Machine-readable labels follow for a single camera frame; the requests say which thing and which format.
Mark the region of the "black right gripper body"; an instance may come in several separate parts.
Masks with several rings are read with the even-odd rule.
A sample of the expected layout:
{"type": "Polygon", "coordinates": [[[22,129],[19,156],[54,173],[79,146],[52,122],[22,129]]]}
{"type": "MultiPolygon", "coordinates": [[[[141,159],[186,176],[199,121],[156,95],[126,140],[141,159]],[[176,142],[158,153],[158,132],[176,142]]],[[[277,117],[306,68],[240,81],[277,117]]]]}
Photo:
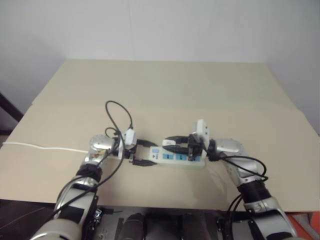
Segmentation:
{"type": "Polygon", "coordinates": [[[188,136],[188,161],[193,162],[197,156],[201,155],[201,143],[195,133],[188,136]]]}

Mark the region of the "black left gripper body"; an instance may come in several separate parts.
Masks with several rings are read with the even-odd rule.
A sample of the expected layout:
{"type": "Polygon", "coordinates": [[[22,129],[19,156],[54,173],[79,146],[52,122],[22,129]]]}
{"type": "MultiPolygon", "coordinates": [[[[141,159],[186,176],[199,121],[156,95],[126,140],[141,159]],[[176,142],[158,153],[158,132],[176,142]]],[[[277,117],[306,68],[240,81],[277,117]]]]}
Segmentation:
{"type": "Polygon", "coordinates": [[[129,163],[132,163],[135,160],[137,152],[137,145],[126,146],[124,151],[124,158],[128,160],[129,163]]]}

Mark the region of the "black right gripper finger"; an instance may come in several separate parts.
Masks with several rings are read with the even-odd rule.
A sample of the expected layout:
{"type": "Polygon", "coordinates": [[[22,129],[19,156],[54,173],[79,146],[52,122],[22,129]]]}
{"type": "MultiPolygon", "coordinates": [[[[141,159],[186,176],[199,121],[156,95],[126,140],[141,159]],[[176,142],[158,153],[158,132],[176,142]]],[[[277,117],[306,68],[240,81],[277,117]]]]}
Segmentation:
{"type": "Polygon", "coordinates": [[[165,140],[175,141],[175,143],[188,143],[189,137],[177,135],[166,137],[165,140]]]}
{"type": "Polygon", "coordinates": [[[175,153],[175,154],[182,154],[188,155],[189,149],[187,147],[181,147],[179,145],[167,145],[164,149],[168,152],[175,153]]]}

